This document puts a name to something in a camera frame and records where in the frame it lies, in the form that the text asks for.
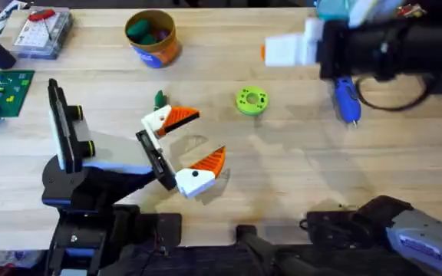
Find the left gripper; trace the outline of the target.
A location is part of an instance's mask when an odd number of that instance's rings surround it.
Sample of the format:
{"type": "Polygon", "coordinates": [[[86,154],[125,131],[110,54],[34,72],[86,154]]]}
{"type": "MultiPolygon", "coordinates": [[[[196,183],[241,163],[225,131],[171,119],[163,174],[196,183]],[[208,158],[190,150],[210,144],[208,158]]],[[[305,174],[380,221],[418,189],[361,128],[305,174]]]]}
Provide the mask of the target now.
{"type": "Polygon", "coordinates": [[[71,106],[66,126],[66,170],[77,172],[95,167],[134,175],[153,173],[166,189],[177,186],[183,196],[191,199],[214,185],[215,174],[202,169],[181,169],[175,173],[163,156],[158,139],[199,117],[200,112],[192,107],[166,105],[141,120],[143,129],[133,141],[89,130],[81,107],[71,106]]]}

